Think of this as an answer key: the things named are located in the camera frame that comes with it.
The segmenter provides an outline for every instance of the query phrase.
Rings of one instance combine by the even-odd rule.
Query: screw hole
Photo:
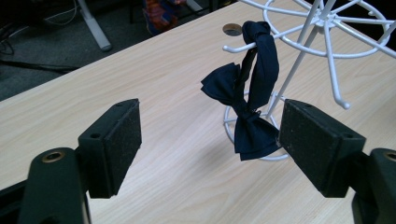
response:
[[[62,151],[53,151],[47,155],[45,155],[41,160],[45,163],[59,161],[64,157],[64,152]]]
[[[346,138],[353,138],[353,134],[351,133],[343,133],[343,136]]]
[[[242,34],[242,27],[235,23],[228,23],[223,26],[223,32],[226,35],[238,36]]]
[[[99,133],[93,133],[91,134],[91,138],[99,138],[100,134]]]
[[[395,152],[386,152],[385,157],[387,157],[391,161],[396,161],[396,153]]]

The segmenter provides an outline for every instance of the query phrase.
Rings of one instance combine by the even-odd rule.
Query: navy bow tie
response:
[[[229,63],[210,73],[202,80],[202,91],[235,111],[238,118],[234,130],[234,148],[235,153],[240,154],[241,161],[245,161],[265,157],[279,149],[276,143],[278,129],[261,119],[260,111],[256,111],[269,101],[279,73],[279,64],[267,22],[247,21],[242,28],[245,42],[255,42],[256,48],[247,51],[242,67]],[[256,54],[257,62],[246,101],[245,82]]]

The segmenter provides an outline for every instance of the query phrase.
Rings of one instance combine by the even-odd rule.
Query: floor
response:
[[[196,1],[208,7],[207,0]],[[134,7],[134,22],[130,23],[130,3],[125,0],[88,2],[92,15],[97,19],[112,44],[112,50],[99,49],[85,21],[74,11],[51,18],[52,23],[41,27],[27,27],[13,34],[0,45],[0,101],[62,76],[54,70],[73,70],[96,62],[120,50],[151,38],[141,5]],[[195,20],[204,13],[191,13],[186,7],[180,12],[178,24]],[[4,65],[17,62],[19,66],[31,63],[39,68],[21,68]]]

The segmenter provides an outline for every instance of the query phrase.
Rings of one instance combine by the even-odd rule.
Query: wire rack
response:
[[[378,51],[382,51],[388,54],[390,57],[396,59],[396,52],[392,49],[386,47],[387,43],[389,42],[390,34],[396,28],[396,21],[387,20],[384,15],[381,14],[375,7],[369,5],[368,3],[364,2],[363,0],[349,0],[348,3],[333,8],[336,0],[328,0],[325,4],[323,0],[315,0],[312,5],[307,4],[303,0],[293,0],[297,5],[304,9],[304,12],[297,11],[297,10],[289,10],[279,7],[272,7],[272,4],[275,0],[269,0],[266,4],[258,4],[256,2],[250,0],[239,0],[245,4],[248,4],[252,7],[256,7],[262,9],[262,16],[265,21],[267,21],[271,26],[271,32],[273,33],[274,39],[280,39],[284,43],[290,45],[291,47],[300,51],[294,65],[290,69],[288,76],[285,79],[281,89],[279,92],[273,92],[270,102],[268,104],[268,110],[262,113],[262,117],[269,119],[275,127],[278,128],[276,121],[273,117],[274,109],[276,108],[279,101],[284,101],[285,97],[283,93],[285,92],[286,88],[288,87],[292,77],[294,76],[295,72],[297,71],[298,67],[300,66],[304,56],[306,53],[316,55],[319,57],[327,58],[327,62],[329,65],[329,72],[331,77],[332,83],[332,95],[334,101],[343,107],[344,109],[350,108],[350,103],[345,101],[340,93],[339,86],[338,86],[338,79],[336,73],[336,67],[334,63],[334,59],[355,59],[361,58],[365,56],[369,56],[374,54]],[[364,19],[364,18],[355,18],[355,17],[343,17],[339,16],[338,13],[342,12],[343,10],[352,7],[352,6],[359,6],[363,7],[368,11],[368,14],[372,16],[372,19]],[[286,31],[278,31],[276,26],[271,22],[268,12],[280,13],[287,16],[292,17],[300,17],[305,18],[303,24],[299,24],[294,26]],[[348,26],[344,24],[344,22],[355,22],[355,23],[363,23],[363,24],[376,24],[381,25],[383,28],[383,34],[377,40],[373,40],[365,35],[361,35],[355,32],[353,29],[350,29]],[[308,29],[312,27],[308,38],[303,43],[303,40],[308,32]],[[353,36],[356,40],[361,41],[370,46],[370,49],[358,53],[336,53],[332,50],[332,39],[330,36],[330,31],[332,28],[339,28],[340,30],[344,31],[346,34]],[[298,33],[298,38],[296,41],[291,40],[288,35]],[[325,50],[317,50],[312,49],[311,44],[314,39],[317,37],[317,34],[324,35],[324,42],[325,42]],[[232,48],[229,46],[224,46],[223,49],[225,51],[231,53],[238,53],[245,51],[247,49],[255,48],[256,44],[251,43],[239,48]],[[236,118],[230,118],[230,107],[227,106],[225,113],[224,113],[224,127],[226,129],[226,133],[228,134],[229,138],[233,142],[233,132],[230,128],[230,124],[236,122]],[[266,161],[279,161],[284,160],[288,157],[287,153],[284,153],[280,156],[267,156],[261,158],[262,160]]]

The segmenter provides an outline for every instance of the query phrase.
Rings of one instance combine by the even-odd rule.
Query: light wood tabletop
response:
[[[279,30],[301,23],[272,16]],[[353,223],[352,189],[345,199],[326,199],[292,159],[240,161],[224,131],[225,106],[200,90],[211,71],[245,56],[222,50],[245,45],[222,27],[262,20],[261,10],[235,3],[1,102],[0,189],[25,179],[39,153],[76,148],[79,135],[112,105],[138,98],[143,143],[119,194],[89,199],[93,223]],[[332,42],[337,52],[369,49],[336,29]],[[319,35],[313,47],[323,49],[322,43]],[[299,51],[280,40],[276,47],[278,91]],[[378,52],[335,63],[350,109],[332,98],[327,60],[309,54],[285,96],[365,136],[365,153],[395,149],[395,60]]]

